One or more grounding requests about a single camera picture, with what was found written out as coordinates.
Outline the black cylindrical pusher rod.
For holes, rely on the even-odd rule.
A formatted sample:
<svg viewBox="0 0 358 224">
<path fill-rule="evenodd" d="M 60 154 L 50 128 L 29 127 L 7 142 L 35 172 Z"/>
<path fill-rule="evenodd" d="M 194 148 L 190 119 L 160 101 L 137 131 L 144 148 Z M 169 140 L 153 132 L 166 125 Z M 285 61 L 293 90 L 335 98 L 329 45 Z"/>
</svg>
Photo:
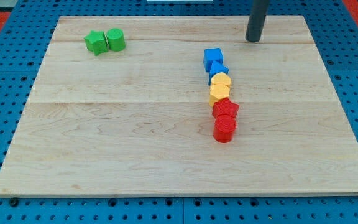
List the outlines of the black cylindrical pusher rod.
<svg viewBox="0 0 358 224">
<path fill-rule="evenodd" d="M 245 34 L 246 41 L 256 43 L 260 40 L 269 4 L 270 0 L 253 0 Z"/>
</svg>

